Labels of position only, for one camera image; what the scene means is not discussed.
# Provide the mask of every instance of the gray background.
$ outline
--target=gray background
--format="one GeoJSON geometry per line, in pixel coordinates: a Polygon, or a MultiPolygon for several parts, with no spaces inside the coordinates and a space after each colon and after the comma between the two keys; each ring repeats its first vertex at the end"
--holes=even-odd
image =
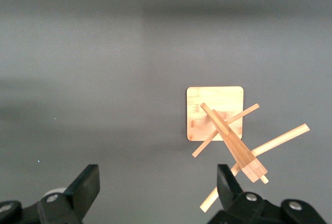
{"type": "Polygon", "coordinates": [[[85,223],[206,223],[226,146],[186,139],[186,89],[242,86],[249,148],[273,204],[308,201],[327,222],[332,153],[332,0],[0,0],[0,201],[24,206],[98,163],[85,223]]]}

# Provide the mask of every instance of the silver bolt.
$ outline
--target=silver bolt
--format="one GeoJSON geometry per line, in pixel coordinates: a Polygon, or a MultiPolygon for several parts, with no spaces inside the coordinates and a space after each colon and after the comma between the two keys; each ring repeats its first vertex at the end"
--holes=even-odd
{"type": "Polygon", "coordinates": [[[298,210],[298,211],[302,210],[302,206],[297,202],[290,202],[289,206],[294,210],[298,210]]]}
{"type": "Polygon", "coordinates": [[[51,195],[46,199],[46,202],[54,202],[59,196],[57,194],[51,195]]]}
{"type": "Polygon", "coordinates": [[[257,201],[257,196],[255,194],[248,193],[245,195],[245,197],[247,198],[248,201],[251,201],[251,202],[257,201]]]}
{"type": "Polygon", "coordinates": [[[7,204],[7,205],[4,205],[2,207],[0,207],[0,213],[4,212],[4,211],[8,211],[12,208],[12,205],[11,204],[7,204]]]}

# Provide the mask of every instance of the wooden object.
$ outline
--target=wooden object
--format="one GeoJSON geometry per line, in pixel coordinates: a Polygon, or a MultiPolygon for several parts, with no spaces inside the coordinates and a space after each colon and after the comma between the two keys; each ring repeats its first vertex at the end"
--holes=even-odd
{"type": "MultiPolygon", "coordinates": [[[[205,102],[212,106],[223,119],[243,110],[243,88],[241,87],[190,87],[187,89],[187,138],[204,141],[216,128],[200,107],[205,102]]],[[[230,124],[238,137],[242,137],[242,118],[230,124]]],[[[220,135],[212,141],[222,141],[220,135]]]]}
{"type": "MultiPolygon", "coordinates": [[[[234,121],[244,117],[245,115],[251,113],[252,111],[256,110],[257,108],[259,108],[258,104],[255,104],[249,108],[247,108],[246,110],[240,112],[239,114],[231,117],[229,120],[226,121],[226,123],[228,125],[230,125],[231,123],[233,123],[234,121]]],[[[217,130],[214,130],[213,133],[210,134],[210,136],[207,137],[207,139],[193,152],[193,157],[197,157],[199,153],[202,152],[203,149],[205,149],[205,147],[212,141],[212,139],[214,139],[214,137],[218,134],[217,130]]]]}
{"type": "Polygon", "coordinates": [[[251,153],[248,147],[242,140],[235,134],[235,132],[228,126],[223,118],[217,113],[216,110],[211,111],[209,107],[202,103],[201,107],[206,114],[211,118],[218,133],[223,138],[227,148],[236,160],[243,173],[254,183],[262,178],[264,183],[267,179],[264,175],[268,172],[261,162],[251,153]]]}
{"type": "MultiPolygon", "coordinates": [[[[272,139],[271,141],[268,141],[267,143],[255,148],[252,150],[252,154],[254,156],[258,156],[260,154],[263,154],[264,152],[273,149],[274,147],[277,147],[278,145],[281,145],[301,134],[304,134],[306,132],[308,132],[310,129],[306,124],[302,124],[297,128],[294,128],[292,130],[290,130],[289,132],[286,132],[274,139],[272,139]]],[[[239,165],[236,163],[231,171],[233,173],[234,176],[236,176],[238,174],[238,172],[240,171],[240,167],[239,165]]],[[[218,198],[218,191],[217,191],[217,187],[214,188],[214,190],[210,193],[210,195],[205,199],[205,201],[201,204],[200,208],[206,212],[208,211],[208,209],[212,206],[212,204],[217,200],[218,198]]]]}

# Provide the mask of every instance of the screw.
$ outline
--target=screw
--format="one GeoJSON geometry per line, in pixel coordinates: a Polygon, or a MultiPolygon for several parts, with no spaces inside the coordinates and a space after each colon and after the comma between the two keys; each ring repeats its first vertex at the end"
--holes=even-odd
{"type": "Polygon", "coordinates": [[[2,207],[0,207],[0,213],[10,210],[11,207],[11,204],[3,205],[2,207]]]}
{"type": "Polygon", "coordinates": [[[298,211],[302,210],[302,206],[297,202],[290,202],[289,206],[294,210],[298,210],[298,211]]]}
{"type": "Polygon", "coordinates": [[[51,195],[46,199],[46,202],[54,202],[59,196],[57,194],[51,195]]]}
{"type": "Polygon", "coordinates": [[[247,198],[248,201],[251,201],[251,202],[257,201],[257,196],[255,194],[248,193],[245,195],[245,197],[247,198]]]}

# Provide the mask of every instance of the wooden board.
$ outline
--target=wooden board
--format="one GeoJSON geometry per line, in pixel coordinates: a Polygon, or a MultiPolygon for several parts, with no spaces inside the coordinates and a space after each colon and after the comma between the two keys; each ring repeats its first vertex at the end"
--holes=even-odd
{"type": "MultiPolygon", "coordinates": [[[[243,111],[243,88],[241,87],[190,87],[187,89],[187,138],[204,141],[215,127],[201,108],[206,103],[224,120],[243,111]]],[[[242,138],[242,118],[229,125],[242,138]]],[[[222,141],[218,134],[212,141],[222,141]]]]}

